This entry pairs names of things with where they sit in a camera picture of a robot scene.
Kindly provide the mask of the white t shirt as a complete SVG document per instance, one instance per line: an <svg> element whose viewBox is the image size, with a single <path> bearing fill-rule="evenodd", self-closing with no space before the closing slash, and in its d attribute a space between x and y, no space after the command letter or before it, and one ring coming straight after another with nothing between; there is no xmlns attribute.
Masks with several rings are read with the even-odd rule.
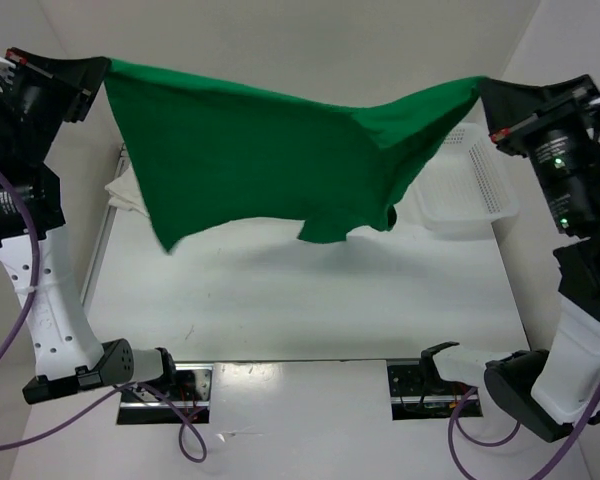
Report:
<svg viewBox="0 0 600 480"><path fill-rule="evenodd" d="M133 211L149 217L132 166L105 186L108 205L119 210Z"/></svg>

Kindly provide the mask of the green t shirt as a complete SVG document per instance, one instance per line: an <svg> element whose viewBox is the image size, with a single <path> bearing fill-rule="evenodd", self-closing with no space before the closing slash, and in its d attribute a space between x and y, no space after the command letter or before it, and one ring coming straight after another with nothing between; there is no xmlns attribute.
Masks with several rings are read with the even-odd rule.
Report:
<svg viewBox="0 0 600 480"><path fill-rule="evenodd" d="M479 98L466 77L352 107L116 60L107 98L166 251L238 220L301 223L300 240L380 232Z"/></svg>

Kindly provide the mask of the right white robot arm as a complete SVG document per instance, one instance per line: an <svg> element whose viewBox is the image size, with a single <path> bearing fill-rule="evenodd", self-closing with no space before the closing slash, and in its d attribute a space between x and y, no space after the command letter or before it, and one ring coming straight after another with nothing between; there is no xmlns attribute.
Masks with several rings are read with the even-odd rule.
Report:
<svg viewBox="0 0 600 480"><path fill-rule="evenodd" d="M445 342L424 350L419 382L440 393L452 382L484 386L496 405L541 439L600 423L600 90L582 75L530 86L479 86L496 148L526 157L557 229L561 316L546 350L498 353Z"/></svg>

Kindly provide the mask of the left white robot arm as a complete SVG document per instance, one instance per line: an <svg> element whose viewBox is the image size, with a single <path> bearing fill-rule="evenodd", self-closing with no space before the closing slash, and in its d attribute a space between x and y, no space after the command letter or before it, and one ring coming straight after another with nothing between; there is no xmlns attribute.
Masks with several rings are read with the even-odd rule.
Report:
<svg viewBox="0 0 600 480"><path fill-rule="evenodd" d="M110 66L17 48L0 55L0 262L21 305L16 325L34 347L29 404L129 383L165 400L180 385L165 349L96 338L74 281L60 180L46 164L60 127L86 118Z"/></svg>

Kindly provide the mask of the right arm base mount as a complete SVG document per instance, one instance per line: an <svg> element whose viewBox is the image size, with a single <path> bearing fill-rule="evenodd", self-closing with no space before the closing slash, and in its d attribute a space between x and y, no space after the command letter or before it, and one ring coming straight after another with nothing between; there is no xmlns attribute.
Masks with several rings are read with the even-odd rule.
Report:
<svg viewBox="0 0 600 480"><path fill-rule="evenodd" d="M394 421L448 419L470 389L458 382L427 386L417 359L388 360L386 371Z"/></svg>

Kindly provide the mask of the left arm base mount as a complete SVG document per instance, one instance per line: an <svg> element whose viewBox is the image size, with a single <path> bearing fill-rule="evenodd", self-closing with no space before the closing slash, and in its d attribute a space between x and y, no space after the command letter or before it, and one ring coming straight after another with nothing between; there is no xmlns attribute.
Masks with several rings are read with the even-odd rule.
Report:
<svg viewBox="0 0 600 480"><path fill-rule="evenodd" d="M169 386L155 385L182 415L192 424L208 424L213 380L211 364L176 365L175 383ZM140 386L121 394L116 424L122 426L175 425L180 417L169 405Z"/></svg>

